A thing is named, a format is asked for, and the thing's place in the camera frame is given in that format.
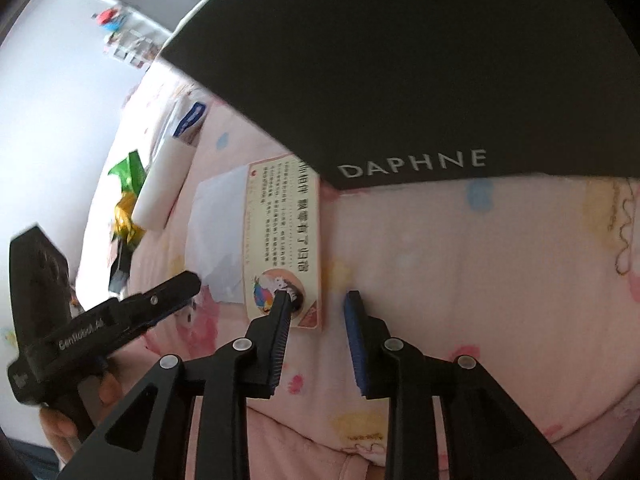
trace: white tube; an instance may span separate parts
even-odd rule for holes
[[[167,137],[140,190],[131,219],[147,231],[161,231],[191,168],[195,146]]]

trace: screw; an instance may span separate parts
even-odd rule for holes
[[[160,367],[164,368],[165,370],[169,370],[177,364],[178,358],[173,354],[165,355],[162,359],[160,359]]]
[[[402,350],[404,348],[404,343],[395,337],[391,337],[385,341],[385,348],[387,350],[391,350],[392,352],[397,352],[398,350]]]
[[[477,364],[478,362],[470,355],[461,355],[458,358],[458,366],[460,368],[464,368],[465,370],[473,370]]]
[[[241,337],[240,339],[236,339],[234,341],[234,350],[238,350],[239,352],[242,352],[244,350],[248,350],[249,348],[251,348],[251,346],[253,345],[253,343],[251,342],[250,339],[247,339],[245,337]]]

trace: bed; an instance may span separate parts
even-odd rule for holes
[[[148,164],[158,124],[191,85],[159,59],[124,110],[84,233],[76,291],[86,308],[109,296],[111,221],[120,189],[107,171],[134,149]],[[191,207],[201,182],[284,153],[215,100],[166,228],[148,232],[134,253],[129,293],[184,270]],[[363,402],[371,401],[361,399],[354,385],[338,392],[345,396],[343,415],[312,415],[322,403],[334,402],[319,393],[322,383],[314,378],[330,374],[324,368],[332,363],[348,362],[340,308],[345,291],[357,288],[371,314],[425,353],[480,359],[576,476],[597,478],[640,414],[637,195],[635,182],[606,178],[492,178],[344,193],[323,184],[324,326],[312,335],[292,330],[286,387],[270,402],[251,407],[315,442],[382,463],[384,439],[350,429],[370,413]],[[178,313],[143,342],[154,351],[156,338],[177,333],[183,335],[174,341],[181,357],[207,354],[241,336],[247,324],[243,308],[220,309],[213,332],[200,332]],[[304,394],[294,395],[287,385],[302,376]],[[363,431],[384,421],[374,419],[367,418]],[[446,455],[441,459],[446,469]]]

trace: cartoon illustration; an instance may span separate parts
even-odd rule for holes
[[[302,300],[304,296],[302,283],[292,272],[286,269],[269,269],[260,276],[254,276],[255,306],[268,314],[278,290],[286,290],[293,303]]]
[[[296,374],[289,381],[289,384],[287,386],[287,391],[291,395],[299,395],[302,392],[302,389],[304,388],[304,386],[305,386],[305,378],[300,374]]]
[[[342,443],[342,452],[359,454],[376,465],[385,464],[386,455],[386,405],[379,402],[380,408],[367,412],[350,412],[331,420]]]
[[[322,266],[322,284],[327,290],[346,294],[353,281],[353,270],[338,258],[329,260]]]
[[[615,251],[616,272],[628,279],[636,303],[640,303],[639,189],[629,179],[590,179],[582,204],[585,226],[604,248]]]

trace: black box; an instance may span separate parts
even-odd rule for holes
[[[111,264],[109,278],[109,292],[120,294],[129,281],[131,274],[131,258],[133,251],[129,249],[127,242],[122,238],[118,238],[118,254],[115,261]]]
[[[640,57],[604,0],[209,0],[162,56],[338,189],[640,176]]]

